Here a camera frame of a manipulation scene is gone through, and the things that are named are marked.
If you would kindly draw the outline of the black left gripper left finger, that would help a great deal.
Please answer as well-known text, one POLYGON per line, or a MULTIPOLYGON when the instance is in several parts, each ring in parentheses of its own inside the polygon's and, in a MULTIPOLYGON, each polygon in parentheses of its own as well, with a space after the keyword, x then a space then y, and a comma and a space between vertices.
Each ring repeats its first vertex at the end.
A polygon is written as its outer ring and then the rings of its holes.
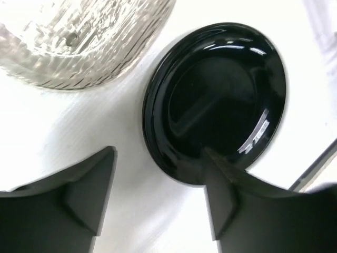
POLYGON ((114 178, 117 151, 1 192, 1 252, 92 252, 114 178))

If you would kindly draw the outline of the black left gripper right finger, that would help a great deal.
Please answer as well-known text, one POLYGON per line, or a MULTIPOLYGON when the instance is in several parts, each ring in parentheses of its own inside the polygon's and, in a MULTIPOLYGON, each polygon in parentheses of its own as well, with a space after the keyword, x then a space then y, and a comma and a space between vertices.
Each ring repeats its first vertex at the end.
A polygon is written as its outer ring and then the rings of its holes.
POLYGON ((336 252, 336 185, 291 192, 235 168, 210 148, 203 160, 221 252, 336 252))

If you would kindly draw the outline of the black plate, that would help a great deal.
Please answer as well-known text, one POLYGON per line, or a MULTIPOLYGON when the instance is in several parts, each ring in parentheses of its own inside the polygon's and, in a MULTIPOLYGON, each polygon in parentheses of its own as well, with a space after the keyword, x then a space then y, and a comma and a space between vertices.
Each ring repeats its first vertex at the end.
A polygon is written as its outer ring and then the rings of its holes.
POLYGON ((198 185, 204 149, 242 171, 253 164, 285 102, 285 69, 272 42, 245 24, 211 24, 179 39, 159 61, 144 96, 144 140, 166 175, 198 185))

